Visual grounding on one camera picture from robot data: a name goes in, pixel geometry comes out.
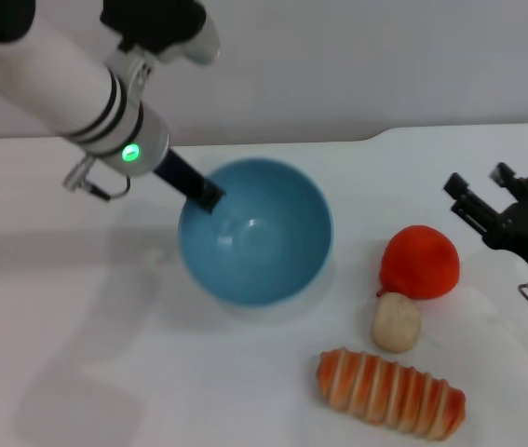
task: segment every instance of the striped bread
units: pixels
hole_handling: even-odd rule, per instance
[[[427,440],[447,440],[465,419],[465,394],[445,380],[363,352],[321,354],[319,389],[338,411]]]

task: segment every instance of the white table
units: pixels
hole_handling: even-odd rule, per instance
[[[317,355],[379,352],[369,337],[379,260],[402,227],[428,224],[463,275],[423,305],[423,336],[386,355],[467,394],[446,444],[528,446],[528,267],[489,251],[441,188],[458,170],[496,208],[498,161],[528,176],[528,125],[394,129],[366,142],[187,147],[208,171],[236,158],[294,164],[335,222],[332,283],[308,313],[252,323],[188,277],[176,249],[183,200],[155,177],[110,205],[61,189],[79,153],[57,139],[0,140],[0,447],[415,446],[317,397]],[[114,190],[120,179],[93,174]]]

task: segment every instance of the blue bowl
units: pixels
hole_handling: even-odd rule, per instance
[[[179,223],[193,278],[235,305],[270,305],[304,289],[332,248],[330,208],[315,184],[266,159],[226,165],[210,178],[226,196],[212,215],[187,202]]]

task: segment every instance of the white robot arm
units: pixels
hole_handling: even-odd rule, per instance
[[[0,0],[0,95],[84,151],[67,189],[116,198],[87,179],[99,159],[128,189],[131,177],[153,172],[211,212],[223,190],[170,149],[167,126],[142,93],[159,61],[218,57],[212,21],[194,0],[104,0],[101,21],[122,35],[105,63],[43,20],[35,0]]]

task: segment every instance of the white wall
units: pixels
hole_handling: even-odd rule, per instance
[[[102,0],[40,0],[103,58]],[[355,140],[395,126],[528,121],[528,0],[204,0],[218,63],[146,97],[176,143]],[[0,101],[0,135],[42,134]]]

